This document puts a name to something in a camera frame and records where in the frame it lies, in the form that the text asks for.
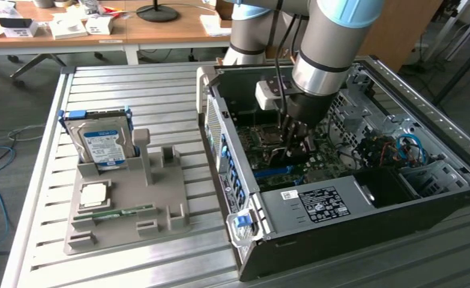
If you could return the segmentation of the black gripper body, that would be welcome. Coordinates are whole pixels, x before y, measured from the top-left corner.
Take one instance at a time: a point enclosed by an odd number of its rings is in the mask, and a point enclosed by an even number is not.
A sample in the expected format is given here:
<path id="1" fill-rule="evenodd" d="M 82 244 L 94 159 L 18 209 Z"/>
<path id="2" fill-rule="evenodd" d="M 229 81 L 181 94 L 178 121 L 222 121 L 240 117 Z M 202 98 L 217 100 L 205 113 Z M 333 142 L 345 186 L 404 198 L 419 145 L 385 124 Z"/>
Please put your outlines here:
<path id="1" fill-rule="evenodd" d="M 308 124 L 309 127 L 317 126 L 325 119 L 336 96 L 336 93 L 322 96 L 306 93 L 292 94 L 288 99 L 288 116 Z"/>

